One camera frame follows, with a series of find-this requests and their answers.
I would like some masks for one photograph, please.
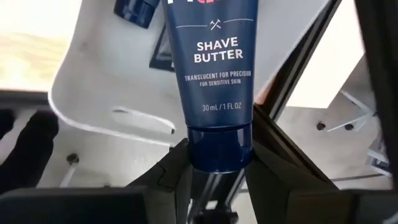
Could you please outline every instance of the product label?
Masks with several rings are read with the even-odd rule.
[[[256,0],[164,0],[189,126],[251,122],[257,4]]]

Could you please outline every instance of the shave butter tube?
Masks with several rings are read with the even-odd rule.
[[[162,0],[190,158],[203,172],[252,159],[258,0]]]

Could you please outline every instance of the blue tube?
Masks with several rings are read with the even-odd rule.
[[[258,0],[163,0],[190,158],[234,172],[252,158]]]

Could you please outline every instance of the tube cap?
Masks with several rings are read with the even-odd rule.
[[[160,0],[116,0],[114,13],[147,29]]]
[[[188,128],[188,140],[191,163],[203,172],[234,172],[252,159],[251,124],[223,132]]]

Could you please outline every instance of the blue cap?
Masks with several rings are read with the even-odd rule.
[[[147,29],[160,0],[116,0],[114,13]]]
[[[234,172],[252,159],[251,124],[222,132],[188,128],[188,140],[191,163],[203,172]]]

